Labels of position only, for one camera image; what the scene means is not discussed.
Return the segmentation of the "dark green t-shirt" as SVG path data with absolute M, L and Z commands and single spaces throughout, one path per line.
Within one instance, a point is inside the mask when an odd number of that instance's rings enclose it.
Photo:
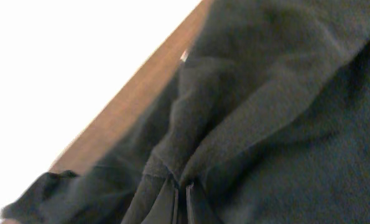
M 20 223 L 370 223 L 370 0 L 215 1 L 173 79 Z

